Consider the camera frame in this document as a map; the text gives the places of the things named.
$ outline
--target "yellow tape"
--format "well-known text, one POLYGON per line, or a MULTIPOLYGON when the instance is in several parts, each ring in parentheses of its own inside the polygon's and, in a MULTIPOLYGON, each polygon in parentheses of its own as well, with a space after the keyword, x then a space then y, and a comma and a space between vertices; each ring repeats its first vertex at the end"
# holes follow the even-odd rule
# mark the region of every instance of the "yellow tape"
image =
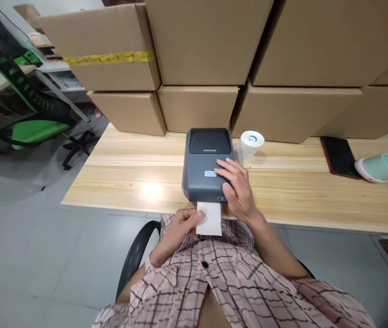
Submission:
POLYGON ((156 59, 154 51, 130 51, 115 54, 92 55, 81 57, 64 57, 69 66, 103 65, 120 62, 150 62, 156 59))

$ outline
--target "printer lid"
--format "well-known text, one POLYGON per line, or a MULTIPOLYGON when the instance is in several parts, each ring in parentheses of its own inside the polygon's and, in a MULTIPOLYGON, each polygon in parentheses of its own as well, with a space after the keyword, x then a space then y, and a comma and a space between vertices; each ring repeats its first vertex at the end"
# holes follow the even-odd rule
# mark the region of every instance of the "printer lid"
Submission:
POLYGON ((189 140, 191 154, 230 154, 230 134, 226 128, 193 128, 189 140))

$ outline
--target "person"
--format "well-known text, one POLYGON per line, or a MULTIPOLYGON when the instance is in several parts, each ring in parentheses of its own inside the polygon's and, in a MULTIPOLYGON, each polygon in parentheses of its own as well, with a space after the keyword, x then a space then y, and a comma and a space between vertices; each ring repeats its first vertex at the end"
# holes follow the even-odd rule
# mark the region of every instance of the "person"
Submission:
POLYGON ((197 236, 202 212, 162 215, 161 240, 93 327, 375 327, 355 298, 311 278, 256 208, 247 170, 217 163, 237 220, 197 236))

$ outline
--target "smartphone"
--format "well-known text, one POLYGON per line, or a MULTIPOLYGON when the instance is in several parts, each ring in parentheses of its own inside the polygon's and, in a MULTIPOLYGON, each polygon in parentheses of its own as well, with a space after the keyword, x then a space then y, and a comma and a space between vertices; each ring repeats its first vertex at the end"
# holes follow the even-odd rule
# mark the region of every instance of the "smartphone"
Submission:
POLYGON ((355 168, 355 157, 346 139, 321 137, 320 140, 332 174, 362 179, 355 168))

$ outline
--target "chair backrest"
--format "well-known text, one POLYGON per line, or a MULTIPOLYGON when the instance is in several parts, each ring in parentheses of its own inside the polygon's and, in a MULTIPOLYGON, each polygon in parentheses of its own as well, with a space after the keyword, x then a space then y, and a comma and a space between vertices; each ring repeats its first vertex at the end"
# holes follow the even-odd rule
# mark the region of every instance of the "chair backrest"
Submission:
POLYGON ((34 112, 44 110, 59 112, 67 111, 68 105, 63 101, 39 92, 19 65, 8 56, 0 44, 0 73, 8 80, 13 89, 34 112))

